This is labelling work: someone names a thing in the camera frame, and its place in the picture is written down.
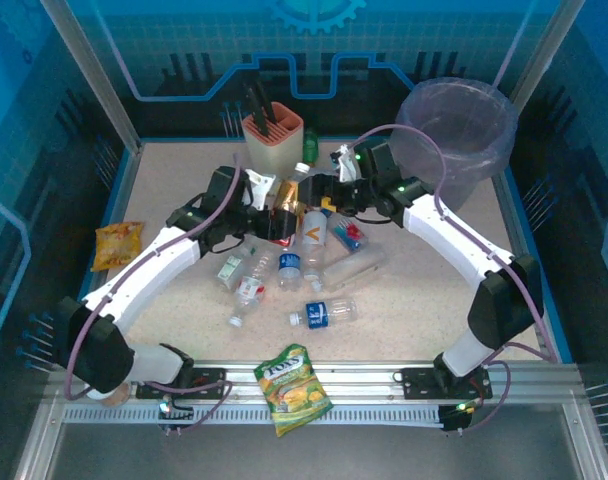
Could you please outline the copper brown plastic bottle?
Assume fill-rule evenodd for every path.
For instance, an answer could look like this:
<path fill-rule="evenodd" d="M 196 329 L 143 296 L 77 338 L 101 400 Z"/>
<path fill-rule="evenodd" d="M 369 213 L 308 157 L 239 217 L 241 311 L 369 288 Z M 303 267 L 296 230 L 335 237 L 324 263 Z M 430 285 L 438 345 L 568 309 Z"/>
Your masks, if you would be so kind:
<path fill-rule="evenodd" d="M 310 166 L 298 162 L 292 174 L 283 180 L 278 189 L 273 209 L 275 211 L 287 211 L 296 216 L 301 216 L 304 206 L 298 200 L 298 186 L 309 174 Z"/>

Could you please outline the white bottle orange V label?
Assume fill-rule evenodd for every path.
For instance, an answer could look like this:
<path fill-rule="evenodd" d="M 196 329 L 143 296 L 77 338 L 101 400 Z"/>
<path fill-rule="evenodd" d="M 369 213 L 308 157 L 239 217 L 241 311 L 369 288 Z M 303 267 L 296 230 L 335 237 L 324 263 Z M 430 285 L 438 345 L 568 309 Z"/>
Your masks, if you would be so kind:
<path fill-rule="evenodd" d="M 327 216 L 309 211 L 303 217 L 301 230 L 302 273 L 306 280 L 317 279 L 325 262 Z"/>

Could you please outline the clear bottle blue Pepsi label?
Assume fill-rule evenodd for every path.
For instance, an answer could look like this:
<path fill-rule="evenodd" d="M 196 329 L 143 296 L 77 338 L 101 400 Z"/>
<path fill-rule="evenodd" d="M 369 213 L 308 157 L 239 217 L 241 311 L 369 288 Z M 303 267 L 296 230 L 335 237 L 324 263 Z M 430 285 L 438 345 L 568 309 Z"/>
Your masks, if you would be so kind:
<path fill-rule="evenodd" d="M 278 258 L 278 285 L 284 291 L 297 291 L 301 287 L 301 258 L 294 245 L 286 247 Z"/>

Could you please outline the green plastic bottle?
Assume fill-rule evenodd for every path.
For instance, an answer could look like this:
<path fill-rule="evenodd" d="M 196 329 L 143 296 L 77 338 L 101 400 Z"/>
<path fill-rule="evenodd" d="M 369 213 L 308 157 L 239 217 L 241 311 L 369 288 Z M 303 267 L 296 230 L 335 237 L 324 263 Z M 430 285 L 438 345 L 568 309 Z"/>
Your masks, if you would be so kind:
<path fill-rule="evenodd" d="M 313 128 L 306 128 L 303 137 L 303 162 L 314 167 L 319 158 L 318 136 Z"/>

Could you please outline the clear bottle green white label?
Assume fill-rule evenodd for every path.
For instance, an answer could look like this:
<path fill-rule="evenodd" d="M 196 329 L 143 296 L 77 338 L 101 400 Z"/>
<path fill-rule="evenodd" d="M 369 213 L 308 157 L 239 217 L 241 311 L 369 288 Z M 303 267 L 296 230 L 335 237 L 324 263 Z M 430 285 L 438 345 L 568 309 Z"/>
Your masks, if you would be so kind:
<path fill-rule="evenodd" d="M 236 289 L 256 251 L 257 247 L 253 244 L 243 244 L 233 249 L 218 271 L 217 281 L 228 290 Z"/>

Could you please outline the square frosted bottle white cap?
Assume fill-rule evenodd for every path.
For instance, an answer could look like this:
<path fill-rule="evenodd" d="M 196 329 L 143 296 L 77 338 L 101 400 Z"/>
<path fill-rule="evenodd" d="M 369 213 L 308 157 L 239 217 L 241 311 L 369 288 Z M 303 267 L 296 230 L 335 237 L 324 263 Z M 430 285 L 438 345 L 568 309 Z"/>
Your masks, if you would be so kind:
<path fill-rule="evenodd" d="M 356 253 L 325 266 L 317 279 L 312 281 L 315 292 L 333 292 L 377 270 L 386 260 L 386 252 L 378 245 L 364 247 Z"/>

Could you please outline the clear bottle red white label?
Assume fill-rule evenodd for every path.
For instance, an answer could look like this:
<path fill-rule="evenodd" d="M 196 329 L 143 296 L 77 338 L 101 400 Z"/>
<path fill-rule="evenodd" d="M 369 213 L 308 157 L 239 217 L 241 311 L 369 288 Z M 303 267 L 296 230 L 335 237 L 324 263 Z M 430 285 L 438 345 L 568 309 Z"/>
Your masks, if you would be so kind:
<path fill-rule="evenodd" d="M 251 260 L 244 270 L 240 283 L 235 290 L 235 304 L 228 322 L 234 327 L 242 327 L 245 318 L 261 303 L 266 284 L 273 272 L 274 254 L 268 250 Z"/>

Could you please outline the clear bottle blue label white cap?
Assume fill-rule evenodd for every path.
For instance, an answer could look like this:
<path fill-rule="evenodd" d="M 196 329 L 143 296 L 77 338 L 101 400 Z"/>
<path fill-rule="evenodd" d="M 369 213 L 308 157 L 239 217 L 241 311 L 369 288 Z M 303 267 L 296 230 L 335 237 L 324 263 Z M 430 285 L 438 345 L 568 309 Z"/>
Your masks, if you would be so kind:
<path fill-rule="evenodd" d="M 304 326 L 309 330 L 350 323 L 357 318 L 357 305 L 352 298 L 311 301 L 305 303 L 299 311 L 288 315 L 291 326 Z"/>

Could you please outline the yellow snack bag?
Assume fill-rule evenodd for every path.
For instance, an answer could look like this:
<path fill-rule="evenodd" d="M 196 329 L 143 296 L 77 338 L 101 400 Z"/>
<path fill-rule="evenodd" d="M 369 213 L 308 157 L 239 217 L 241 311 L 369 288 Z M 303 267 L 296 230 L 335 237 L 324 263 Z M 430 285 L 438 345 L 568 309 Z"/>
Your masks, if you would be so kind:
<path fill-rule="evenodd" d="M 128 265 L 142 252 L 143 222 L 110 224 L 95 230 L 96 248 L 92 272 Z"/>

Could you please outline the green Fox's candy bag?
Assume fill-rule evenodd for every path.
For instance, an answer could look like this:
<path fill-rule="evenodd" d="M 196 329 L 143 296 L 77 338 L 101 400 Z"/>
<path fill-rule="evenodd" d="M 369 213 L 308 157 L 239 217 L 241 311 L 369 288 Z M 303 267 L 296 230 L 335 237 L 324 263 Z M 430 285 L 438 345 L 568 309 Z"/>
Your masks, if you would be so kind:
<path fill-rule="evenodd" d="M 302 345 L 289 345 L 253 373 L 278 438 L 323 417 L 334 407 Z"/>

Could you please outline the left controller board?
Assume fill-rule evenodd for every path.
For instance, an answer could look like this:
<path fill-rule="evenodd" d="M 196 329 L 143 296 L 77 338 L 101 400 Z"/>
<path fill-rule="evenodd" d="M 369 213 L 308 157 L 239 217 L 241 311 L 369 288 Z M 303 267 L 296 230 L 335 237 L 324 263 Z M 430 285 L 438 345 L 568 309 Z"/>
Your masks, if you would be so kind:
<path fill-rule="evenodd" d="M 179 433 L 186 427 L 183 421 L 192 421 L 194 419 L 194 409 L 178 405 L 175 398 L 170 394 L 163 396 L 158 410 L 159 427 L 166 436 L 170 436 L 172 433 Z"/>

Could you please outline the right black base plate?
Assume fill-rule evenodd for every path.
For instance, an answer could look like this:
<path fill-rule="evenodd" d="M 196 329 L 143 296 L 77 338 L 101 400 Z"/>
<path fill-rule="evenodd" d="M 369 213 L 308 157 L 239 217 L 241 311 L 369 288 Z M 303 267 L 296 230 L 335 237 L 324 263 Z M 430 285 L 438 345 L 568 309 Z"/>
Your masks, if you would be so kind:
<path fill-rule="evenodd" d="M 493 397 L 488 371 L 478 367 L 464 377 L 448 369 L 404 368 L 399 371 L 406 400 L 472 400 Z"/>

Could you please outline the left aluminium frame post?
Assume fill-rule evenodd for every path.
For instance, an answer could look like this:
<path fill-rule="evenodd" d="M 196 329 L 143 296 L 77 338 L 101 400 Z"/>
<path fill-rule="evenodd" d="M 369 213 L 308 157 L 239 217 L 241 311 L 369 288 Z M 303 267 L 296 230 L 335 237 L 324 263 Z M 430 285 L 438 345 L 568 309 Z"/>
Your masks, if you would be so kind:
<path fill-rule="evenodd" d="M 104 113 L 130 154 L 139 154 L 141 140 L 117 92 L 66 0 L 39 0 Z"/>

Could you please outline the aluminium frame post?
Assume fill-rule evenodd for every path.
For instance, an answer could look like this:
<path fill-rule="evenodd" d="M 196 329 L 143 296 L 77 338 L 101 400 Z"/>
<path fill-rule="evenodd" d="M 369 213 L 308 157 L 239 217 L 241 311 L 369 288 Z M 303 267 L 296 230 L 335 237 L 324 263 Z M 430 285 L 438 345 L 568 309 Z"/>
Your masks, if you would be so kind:
<path fill-rule="evenodd" d="M 66 0 L 39 0 L 104 113 L 130 154 L 139 154 L 141 140 L 117 92 Z"/>
<path fill-rule="evenodd" d="M 510 100 L 521 113 L 546 73 L 586 0 L 558 0 L 558 5 L 530 56 Z"/>

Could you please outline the right aluminium frame post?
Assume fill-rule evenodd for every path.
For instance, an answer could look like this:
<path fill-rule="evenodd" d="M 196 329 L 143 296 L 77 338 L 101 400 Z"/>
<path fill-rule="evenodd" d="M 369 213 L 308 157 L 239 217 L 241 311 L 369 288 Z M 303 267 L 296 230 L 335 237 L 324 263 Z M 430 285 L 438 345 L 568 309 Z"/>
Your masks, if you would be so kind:
<path fill-rule="evenodd" d="M 558 0 L 558 5 L 530 56 L 510 100 L 521 113 L 546 73 L 586 0 Z"/>

